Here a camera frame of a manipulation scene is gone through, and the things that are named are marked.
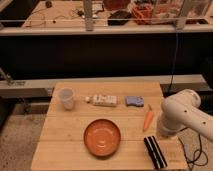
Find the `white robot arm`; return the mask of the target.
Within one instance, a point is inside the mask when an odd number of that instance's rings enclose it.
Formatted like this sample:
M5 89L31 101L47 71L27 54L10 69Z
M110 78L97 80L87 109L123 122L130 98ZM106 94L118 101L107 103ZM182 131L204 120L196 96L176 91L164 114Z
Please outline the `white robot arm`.
M175 136L182 125L198 132L213 142L213 116L199 110L200 96L184 89L162 100L162 113L157 120L157 131L162 137Z

